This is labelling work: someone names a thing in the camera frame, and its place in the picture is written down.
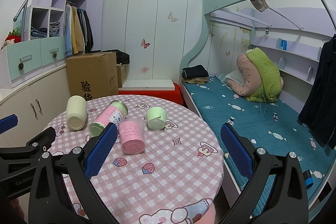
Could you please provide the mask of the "blue small box on shelf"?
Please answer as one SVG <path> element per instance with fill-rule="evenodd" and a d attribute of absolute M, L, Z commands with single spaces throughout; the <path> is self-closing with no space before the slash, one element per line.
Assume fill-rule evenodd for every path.
<path fill-rule="evenodd" d="M 278 44 L 279 44 L 278 47 L 279 47 L 280 50 L 285 51 L 287 49 L 287 41 L 286 40 L 280 39 L 278 41 Z"/>

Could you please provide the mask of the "hanging clothes row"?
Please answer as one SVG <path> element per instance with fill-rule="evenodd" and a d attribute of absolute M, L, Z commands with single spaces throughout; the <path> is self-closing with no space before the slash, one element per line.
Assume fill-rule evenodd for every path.
<path fill-rule="evenodd" d="M 85 10 L 66 4 L 63 33 L 65 57 L 92 51 L 93 32 Z"/>

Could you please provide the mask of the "pink checkered tablecloth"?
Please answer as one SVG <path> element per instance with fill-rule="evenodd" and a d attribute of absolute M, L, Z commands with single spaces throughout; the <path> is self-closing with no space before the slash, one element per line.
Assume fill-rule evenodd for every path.
<path fill-rule="evenodd" d="M 145 130 L 145 151 L 113 146 L 92 184 L 120 223 L 213 223 L 214 198 L 224 175 L 223 152 L 206 122 L 191 110 L 149 96 L 118 96 L 130 118 L 166 110 L 161 131 Z"/>

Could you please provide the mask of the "green and pink rolled quilt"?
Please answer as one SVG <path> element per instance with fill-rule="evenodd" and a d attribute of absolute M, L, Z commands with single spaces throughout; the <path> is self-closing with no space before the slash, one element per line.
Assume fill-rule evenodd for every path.
<path fill-rule="evenodd" d="M 237 95 L 249 102 L 275 103 L 282 91 L 284 80 L 274 62 L 260 49 L 254 48 L 237 57 L 236 65 L 243 74 L 245 84 L 225 80 Z"/>

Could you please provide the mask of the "purple wall shelf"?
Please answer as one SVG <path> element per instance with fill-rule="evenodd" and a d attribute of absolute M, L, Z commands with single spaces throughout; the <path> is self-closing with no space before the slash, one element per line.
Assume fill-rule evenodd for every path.
<path fill-rule="evenodd" d="M 330 16 L 335 16 L 335 11 L 292 7 L 260 12 L 245 8 L 218 10 L 211 13 L 210 19 L 262 31 L 263 34 L 252 35 L 251 47 L 264 50 L 280 71 L 313 84 L 322 47 L 305 44 L 303 39 L 318 35 L 323 43 L 328 42 L 335 34 Z"/>

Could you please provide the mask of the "teal bed sheet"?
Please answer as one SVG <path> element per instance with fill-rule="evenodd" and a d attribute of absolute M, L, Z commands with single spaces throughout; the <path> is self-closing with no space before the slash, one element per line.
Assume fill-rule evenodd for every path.
<path fill-rule="evenodd" d="M 281 100 L 249 102 L 215 76 L 205 84 L 183 86 L 217 138 L 221 136 L 222 125 L 229 123 L 240 136 L 272 155 L 295 152 L 301 169 L 311 174 L 313 185 L 307 196 L 308 204 L 313 204 L 334 165 L 335 150 L 321 147 L 308 128 L 297 123 L 296 111 Z"/>

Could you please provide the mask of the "small green cup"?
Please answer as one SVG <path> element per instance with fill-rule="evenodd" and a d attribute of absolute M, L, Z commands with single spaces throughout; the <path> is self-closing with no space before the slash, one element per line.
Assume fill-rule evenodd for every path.
<path fill-rule="evenodd" d="M 151 107 L 146 112 L 147 126 L 151 130 L 162 130 L 166 125 L 166 110 L 162 107 Z"/>

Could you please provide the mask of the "red low platform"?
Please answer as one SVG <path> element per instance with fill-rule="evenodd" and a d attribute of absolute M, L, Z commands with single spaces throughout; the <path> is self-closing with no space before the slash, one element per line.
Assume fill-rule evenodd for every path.
<path fill-rule="evenodd" d="M 164 100 L 168 100 L 179 105 L 184 105 L 184 99 L 178 84 L 174 83 L 173 90 L 120 90 L 120 95 L 139 95 L 139 96 L 151 96 Z"/>

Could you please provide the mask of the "pink cup with writing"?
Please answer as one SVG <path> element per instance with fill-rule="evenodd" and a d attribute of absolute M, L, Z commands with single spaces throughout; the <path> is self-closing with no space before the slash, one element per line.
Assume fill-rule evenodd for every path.
<path fill-rule="evenodd" d="M 145 151 L 145 132 L 139 119 L 128 118 L 118 128 L 121 149 L 128 155 L 136 155 Z"/>

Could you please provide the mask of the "small cardboard box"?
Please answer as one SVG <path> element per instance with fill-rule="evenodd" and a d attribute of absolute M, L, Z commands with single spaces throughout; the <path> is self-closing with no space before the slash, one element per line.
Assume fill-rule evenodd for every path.
<path fill-rule="evenodd" d="M 124 83 L 127 80 L 127 74 L 129 70 L 128 64 L 117 64 L 117 79 L 118 79 L 118 87 L 122 88 Z"/>

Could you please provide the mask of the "cream white cup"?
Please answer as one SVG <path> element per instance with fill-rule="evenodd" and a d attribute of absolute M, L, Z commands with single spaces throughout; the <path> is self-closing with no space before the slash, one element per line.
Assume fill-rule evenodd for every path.
<path fill-rule="evenodd" d="M 66 122 L 70 129 L 81 130 L 87 120 L 87 102 L 81 96 L 72 96 L 67 102 Z"/>

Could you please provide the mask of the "teal drawer unit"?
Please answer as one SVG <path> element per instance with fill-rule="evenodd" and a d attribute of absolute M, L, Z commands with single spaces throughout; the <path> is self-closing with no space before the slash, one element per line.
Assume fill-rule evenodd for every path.
<path fill-rule="evenodd" d="M 1 50 L 1 88 L 13 89 L 38 74 L 64 64 L 63 36 L 27 40 Z"/>

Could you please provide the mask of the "black clothes on box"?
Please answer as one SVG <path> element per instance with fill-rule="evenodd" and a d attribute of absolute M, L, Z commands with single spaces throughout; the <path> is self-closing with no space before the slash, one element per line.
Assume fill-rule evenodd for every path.
<path fill-rule="evenodd" d="M 104 50 L 102 52 L 114 52 L 116 53 L 116 61 L 117 65 L 128 65 L 130 64 L 130 56 L 123 51 L 120 50 Z"/>

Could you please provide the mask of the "red strawberry plush toy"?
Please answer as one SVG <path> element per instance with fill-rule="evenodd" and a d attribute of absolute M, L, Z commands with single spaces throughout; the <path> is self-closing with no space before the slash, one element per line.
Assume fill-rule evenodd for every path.
<path fill-rule="evenodd" d="M 7 38 L 2 44 L 2 49 L 6 46 L 13 45 L 15 43 L 21 42 L 21 33 L 19 32 L 19 29 L 15 27 L 11 32 L 9 32 Z"/>

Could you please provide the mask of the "dark hanging garment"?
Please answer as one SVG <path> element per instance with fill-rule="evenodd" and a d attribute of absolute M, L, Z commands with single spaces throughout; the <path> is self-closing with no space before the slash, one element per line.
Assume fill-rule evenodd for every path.
<path fill-rule="evenodd" d="M 298 115 L 321 143 L 335 148 L 335 36 L 321 50 L 313 87 Z"/>

